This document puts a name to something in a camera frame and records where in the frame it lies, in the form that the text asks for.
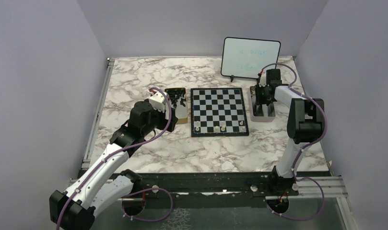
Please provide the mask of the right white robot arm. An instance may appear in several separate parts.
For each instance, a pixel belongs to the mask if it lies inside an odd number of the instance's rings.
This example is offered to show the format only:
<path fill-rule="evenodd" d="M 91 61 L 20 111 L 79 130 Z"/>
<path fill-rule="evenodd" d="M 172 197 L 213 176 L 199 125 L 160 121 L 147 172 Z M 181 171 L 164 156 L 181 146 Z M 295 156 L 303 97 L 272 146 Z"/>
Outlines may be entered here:
<path fill-rule="evenodd" d="M 325 132 L 323 115 L 324 102 L 309 99 L 281 80 L 279 69 L 266 71 L 266 84 L 255 86 L 255 104 L 270 106 L 281 102 L 289 108 L 287 135 L 289 137 L 284 154 L 268 176 L 267 189 L 279 196 L 290 191 L 295 183 L 297 169 L 305 151 L 318 141 Z"/>

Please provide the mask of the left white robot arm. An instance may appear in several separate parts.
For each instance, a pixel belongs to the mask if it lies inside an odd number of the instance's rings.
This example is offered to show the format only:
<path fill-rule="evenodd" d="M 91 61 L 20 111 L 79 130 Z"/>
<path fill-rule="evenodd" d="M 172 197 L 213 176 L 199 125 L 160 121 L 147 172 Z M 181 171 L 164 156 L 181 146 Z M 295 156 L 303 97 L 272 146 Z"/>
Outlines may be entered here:
<path fill-rule="evenodd" d="M 159 129 L 172 132 L 177 118 L 167 98 L 146 99 L 134 104 L 129 119 L 112 135 L 109 144 L 81 178 L 64 192 L 54 191 L 49 198 L 50 219 L 56 228 L 89 230 L 95 218 L 122 196 L 137 196 L 141 192 L 141 176 L 124 170 L 108 183 L 116 169 L 125 163 L 142 145 L 159 138 L 145 137 Z"/>

